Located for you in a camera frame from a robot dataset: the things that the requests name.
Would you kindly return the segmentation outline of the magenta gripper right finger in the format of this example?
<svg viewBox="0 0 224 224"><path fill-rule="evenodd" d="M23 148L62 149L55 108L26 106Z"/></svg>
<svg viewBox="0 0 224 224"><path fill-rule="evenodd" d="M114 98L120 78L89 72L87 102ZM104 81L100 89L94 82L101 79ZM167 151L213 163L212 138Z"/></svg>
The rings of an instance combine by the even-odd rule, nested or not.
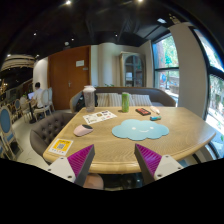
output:
<svg viewBox="0 0 224 224"><path fill-rule="evenodd" d="M182 169L172 156L162 156L140 144L135 145L134 154L145 184L150 184Z"/></svg>

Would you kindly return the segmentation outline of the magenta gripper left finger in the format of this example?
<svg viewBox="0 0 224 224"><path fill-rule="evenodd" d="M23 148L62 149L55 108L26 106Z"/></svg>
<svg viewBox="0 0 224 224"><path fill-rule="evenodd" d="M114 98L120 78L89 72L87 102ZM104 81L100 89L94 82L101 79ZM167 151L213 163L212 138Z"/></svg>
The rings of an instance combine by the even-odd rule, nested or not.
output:
<svg viewBox="0 0 224 224"><path fill-rule="evenodd" d="M69 157L59 157L47 168L47 171L79 186L83 186L94 156L94 145L90 145Z"/></svg>

